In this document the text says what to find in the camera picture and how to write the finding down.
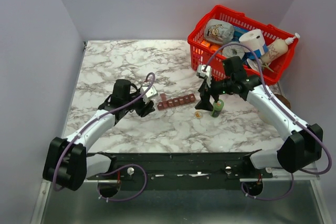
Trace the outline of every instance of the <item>marble surface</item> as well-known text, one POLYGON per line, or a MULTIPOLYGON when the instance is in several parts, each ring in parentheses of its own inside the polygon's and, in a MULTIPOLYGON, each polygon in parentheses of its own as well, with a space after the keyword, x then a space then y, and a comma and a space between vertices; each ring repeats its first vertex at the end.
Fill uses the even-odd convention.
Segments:
MULTIPOLYGON (((190 47, 183 40, 89 41, 65 136, 94 115, 117 79, 139 85, 147 73, 154 72, 154 85, 167 98, 195 93, 199 100, 197 89, 202 80, 190 62, 190 47)), ((145 118, 129 113, 91 151, 250 152, 281 146, 283 141, 275 128, 261 121, 252 105, 236 95, 221 99, 225 106, 218 118, 204 111, 197 119, 196 103, 156 110, 145 118)))

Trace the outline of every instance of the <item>toilet paper roll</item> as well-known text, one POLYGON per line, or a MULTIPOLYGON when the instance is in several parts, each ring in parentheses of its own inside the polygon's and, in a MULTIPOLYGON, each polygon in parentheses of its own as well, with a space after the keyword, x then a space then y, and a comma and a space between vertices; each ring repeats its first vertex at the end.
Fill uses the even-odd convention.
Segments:
MULTIPOLYGON (((260 29, 255 29, 248 31, 239 38, 239 42, 249 47, 253 52, 260 58, 263 54, 268 52, 268 48, 265 43, 263 32, 260 29)), ((244 48, 246 55, 249 59, 254 60, 253 54, 247 49, 244 48)))
POLYGON ((230 58, 233 56, 239 56, 240 59, 242 59, 245 55, 244 48, 239 45, 227 46, 223 49, 222 53, 226 58, 230 58))

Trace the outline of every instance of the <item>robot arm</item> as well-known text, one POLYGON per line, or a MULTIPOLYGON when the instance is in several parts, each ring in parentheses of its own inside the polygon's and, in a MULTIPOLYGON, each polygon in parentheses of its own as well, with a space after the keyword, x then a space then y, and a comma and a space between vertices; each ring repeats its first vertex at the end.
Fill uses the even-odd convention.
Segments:
POLYGON ((144 117, 155 111, 151 99, 158 93, 152 86, 144 94, 146 89, 148 89, 147 86, 138 89, 128 80, 117 80, 113 87, 113 93, 98 107, 94 116, 86 124, 65 138, 56 137, 52 140, 46 158, 43 178, 49 181, 53 180, 57 163, 68 145, 71 146, 58 169, 56 179, 58 185, 77 190, 85 178, 105 173, 111 169, 112 155, 98 153, 94 156, 87 156, 87 152, 107 130, 114 127, 128 112, 135 110, 140 117, 144 117), (135 92, 131 93, 131 87, 135 88, 135 92), (142 99, 135 101, 142 94, 144 94, 142 99), (135 102, 124 109, 111 113, 114 109, 120 108, 131 101, 135 102))
POLYGON ((225 74, 229 76, 229 78, 216 81, 211 76, 210 67, 206 68, 205 65, 199 65, 197 76, 204 79, 204 81, 198 90, 200 92, 201 101, 195 108, 211 111, 213 106, 209 101, 210 96, 212 96, 215 101, 218 101, 220 94, 238 94, 266 116, 279 132, 280 137, 285 143, 279 150, 259 150, 251 153, 248 158, 254 168, 283 168, 293 173, 321 158, 321 146, 312 136, 307 134, 306 131, 278 108, 273 99, 282 105, 283 109, 296 119, 296 122, 307 126, 311 132, 322 140, 323 130, 319 125, 309 125, 306 121, 296 116, 286 108, 266 86, 273 98, 271 99, 265 92, 258 76, 247 77, 247 73, 239 57, 224 60, 223 66, 225 74))

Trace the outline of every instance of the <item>purple cable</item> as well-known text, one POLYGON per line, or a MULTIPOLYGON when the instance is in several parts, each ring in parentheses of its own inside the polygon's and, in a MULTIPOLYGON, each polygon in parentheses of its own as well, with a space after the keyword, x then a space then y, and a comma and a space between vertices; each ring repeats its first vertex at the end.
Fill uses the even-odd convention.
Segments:
POLYGON ((62 160, 63 158, 65 157, 66 153, 68 152, 68 150, 70 149, 71 145, 77 140, 79 139, 82 135, 83 135, 83 132, 92 125, 92 123, 98 121, 99 119, 101 119, 102 117, 108 115, 108 114, 113 114, 113 113, 116 113, 117 111, 119 110, 122 110, 122 109, 125 109, 127 108, 128 106, 132 105, 133 103, 135 103, 136 101, 139 101, 141 98, 143 98, 143 96, 152 88, 153 84, 154 84, 154 81, 155 81, 155 74, 150 72, 149 74, 147 74, 146 76, 146 81, 148 81, 148 77, 149 76, 152 76, 152 80, 148 86, 148 88, 145 90, 145 92, 143 92, 141 95, 139 95, 137 98, 135 98, 134 100, 130 101, 129 103, 121 106, 121 107, 118 107, 116 109, 113 109, 111 111, 108 111, 106 113, 104 113, 103 115, 101 115, 100 117, 98 118, 95 118, 93 119, 92 121, 90 121, 79 133, 78 135, 76 135, 73 140, 67 145, 67 147, 64 149, 64 151, 62 152, 61 156, 59 157, 59 160, 57 162, 57 165, 55 167, 55 171, 54 171, 54 176, 53 176, 53 181, 52 181, 52 188, 54 189, 54 191, 61 191, 64 187, 60 187, 60 188, 57 188, 56 187, 56 179, 57 179, 57 174, 58 174, 58 170, 61 166, 61 163, 62 163, 62 160))
POLYGON ((321 145, 322 149, 325 151, 325 154, 327 155, 327 158, 328 158, 328 166, 326 167, 325 170, 321 171, 321 172, 311 172, 309 170, 304 170, 304 169, 300 169, 300 171, 302 172, 305 172, 305 173, 308 173, 308 174, 313 174, 313 175, 322 175, 322 174, 325 174, 327 173, 330 169, 331 169, 331 166, 332 166, 332 158, 331 158, 331 154, 330 152, 328 151, 327 147, 322 143, 321 140, 319 140, 319 138, 317 136, 315 136, 314 133, 312 133, 306 126, 302 125, 300 122, 296 122, 296 119, 290 114, 287 112, 287 110, 285 108, 282 107, 282 105, 280 103, 278 103, 276 101, 276 99, 274 97, 271 96, 271 94, 269 93, 269 91, 267 90, 266 88, 266 84, 265 84, 265 80, 264 80, 264 75, 263 75, 263 70, 261 68, 261 65, 260 65, 260 62, 258 60, 258 57, 257 55, 247 46, 244 46, 240 43, 230 43, 230 44, 226 44, 226 45, 223 45, 221 46, 220 48, 218 48, 217 51, 214 52, 214 54, 210 57, 209 61, 207 62, 206 66, 205 66, 205 69, 204 71, 206 70, 207 66, 210 64, 210 62, 213 60, 213 58, 215 58, 216 54, 221 51, 223 48, 225 47, 228 47, 228 46, 231 46, 231 45, 238 45, 238 46, 241 46, 241 47, 245 47, 246 49, 248 49, 254 56, 254 58, 256 59, 256 62, 257 62, 257 65, 258 65, 258 69, 259 69, 259 73, 260 73, 260 79, 261 79, 261 83, 263 84, 262 86, 264 87, 264 90, 266 92, 266 94, 268 95, 268 97, 275 103, 275 105, 286 115, 288 116, 292 121, 293 123, 297 124, 298 126, 300 126, 303 130, 305 130, 309 135, 311 135, 315 140, 316 142, 319 143, 319 145, 321 145))
POLYGON ((276 198, 270 198, 270 199, 268 199, 268 198, 259 198, 259 197, 256 197, 256 196, 252 196, 252 195, 250 195, 248 193, 248 187, 247 187, 247 185, 245 183, 242 183, 242 185, 241 185, 240 188, 243 191, 243 193, 245 194, 245 196, 249 197, 251 199, 258 199, 258 200, 263 200, 263 201, 279 200, 279 199, 283 199, 283 198, 287 197, 293 191, 293 189, 294 189, 294 175, 293 175, 293 173, 291 173, 290 176, 292 177, 292 180, 290 182, 290 188, 289 188, 289 190, 284 195, 281 195, 281 196, 276 197, 276 198))
POLYGON ((120 171, 120 170, 122 170, 122 169, 124 169, 124 168, 130 167, 130 166, 135 166, 135 167, 139 168, 139 169, 142 171, 143 175, 144 175, 144 179, 145 179, 145 181, 144 181, 143 186, 142 186, 142 188, 140 189, 140 191, 138 191, 138 192, 137 192, 136 194, 134 194, 133 196, 128 197, 128 198, 125 198, 125 199, 113 199, 113 198, 106 198, 106 197, 103 197, 103 196, 101 195, 101 193, 100 193, 99 187, 97 187, 97 191, 98 191, 98 193, 99 193, 99 198, 103 198, 103 199, 105 199, 105 200, 107 200, 107 201, 123 202, 123 201, 129 201, 129 200, 131 200, 131 199, 134 199, 135 197, 137 197, 137 196, 139 196, 140 194, 143 193, 143 191, 145 190, 145 187, 146 187, 146 185, 147 185, 147 175, 146 175, 146 171, 144 170, 144 168, 142 168, 140 165, 136 165, 136 164, 124 165, 124 166, 122 166, 122 167, 120 167, 120 168, 118 168, 118 169, 116 169, 116 170, 114 170, 114 171, 112 171, 112 172, 110 172, 110 173, 104 173, 104 174, 101 174, 101 175, 102 175, 102 176, 109 176, 109 175, 115 174, 115 173, 117 173, 118 171, 120 171))

